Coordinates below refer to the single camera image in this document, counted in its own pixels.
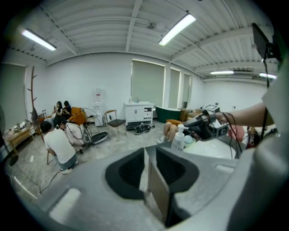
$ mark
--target white corrugated ceiling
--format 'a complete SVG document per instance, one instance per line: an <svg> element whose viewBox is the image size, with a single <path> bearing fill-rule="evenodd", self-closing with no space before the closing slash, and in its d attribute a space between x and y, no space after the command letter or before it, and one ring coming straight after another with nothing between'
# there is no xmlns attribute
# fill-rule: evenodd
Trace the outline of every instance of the white corrugated ceiling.
<svg viewBox="0 0 289 231"><path fill-rule="evenodd" d="M186 10L196 21L160 46L162 35ZM227 69L257 74L264 67L254 46L252 23L270 40L270 20L248 0L47 0L21 24L9 48L48 65L85 54L128 52L167 60L204 77L212 70ZM23 37L23 28L57 50ZM275 59L268 61L268 70L277 72Z"/></svg>

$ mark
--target chair seat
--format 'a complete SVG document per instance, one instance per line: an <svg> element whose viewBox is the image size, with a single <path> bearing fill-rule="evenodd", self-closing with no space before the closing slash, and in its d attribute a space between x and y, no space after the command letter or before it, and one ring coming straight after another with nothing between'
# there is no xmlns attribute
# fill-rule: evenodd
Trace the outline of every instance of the chair seat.
<svg viewBox="0 0 289 231"><path fill-rule="evenodd" d="M111 127L118 127L122 124L124 124L126 121L125 120L112 120L112 121L109 121L107 124Z"/></svg>

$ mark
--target white cabinet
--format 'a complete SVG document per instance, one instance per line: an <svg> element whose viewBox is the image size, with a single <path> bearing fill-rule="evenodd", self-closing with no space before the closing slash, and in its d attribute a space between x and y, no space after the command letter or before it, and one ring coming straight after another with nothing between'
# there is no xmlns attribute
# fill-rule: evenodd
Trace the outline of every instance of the white cabinet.
<svg viewBox="0 0 289 231"><path fill-rule="evenodd" d="M126 125L133 122L150 121L153 124L154 104L150 102L125 103Z"/></svg>

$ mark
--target cabinet drawer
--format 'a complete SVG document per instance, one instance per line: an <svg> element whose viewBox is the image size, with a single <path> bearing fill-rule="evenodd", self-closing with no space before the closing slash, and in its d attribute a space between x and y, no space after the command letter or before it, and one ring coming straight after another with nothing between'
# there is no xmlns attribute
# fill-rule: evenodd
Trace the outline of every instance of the cabinet drawer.
<svg viewBox="0 0 289 231"><path fill-rule="evenodd" d="M144 118L151 118L152 117L152 112L151 111L145 111L144 112Z"/></svg>

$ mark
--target bathtub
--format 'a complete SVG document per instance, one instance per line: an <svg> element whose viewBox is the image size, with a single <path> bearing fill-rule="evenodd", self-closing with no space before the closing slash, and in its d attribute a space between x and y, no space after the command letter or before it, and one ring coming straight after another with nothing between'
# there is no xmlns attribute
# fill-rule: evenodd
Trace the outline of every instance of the bathtub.
<svg viewBox="0 0 289 231"><path fill-rule="evenodd" d="M176 108L168 108L156 106L155 110L158 115L158 120L162 123L167 122L167 120L179 120L181 110Z"/></svg>

